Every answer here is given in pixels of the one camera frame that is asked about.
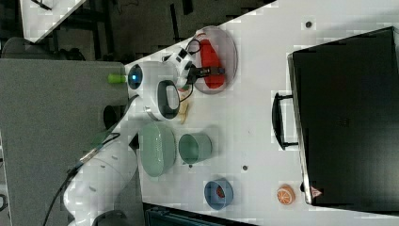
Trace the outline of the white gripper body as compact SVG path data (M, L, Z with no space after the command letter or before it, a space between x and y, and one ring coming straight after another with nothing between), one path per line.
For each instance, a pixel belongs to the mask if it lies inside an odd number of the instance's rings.
M183 47L177 48L171 54L162 57L162 61L171 64L177 71L176 87L182 89L186 85L192 85L197 81L196 57Z

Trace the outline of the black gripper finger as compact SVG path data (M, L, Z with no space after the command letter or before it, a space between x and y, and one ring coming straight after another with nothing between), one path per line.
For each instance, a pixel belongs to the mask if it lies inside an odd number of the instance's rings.
M220 67L202 67L199 68L201 73L224 73L225 69Z
M199 73L197 77L207 77L207 76L225 76L224 73Z

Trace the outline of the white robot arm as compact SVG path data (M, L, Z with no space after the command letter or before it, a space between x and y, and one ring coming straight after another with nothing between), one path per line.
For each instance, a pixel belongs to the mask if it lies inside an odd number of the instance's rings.
M137 169L132 139L152 121L174 119L181 105L179 89L211 75L223 76L220 64L199 65L184 48L162 61L142 61L126 74L131 99L126 112L111 130L107 140L81 157L70 169L63 194L72 215L68 226L94 226L96 219L115 210L115 200L132 180Z

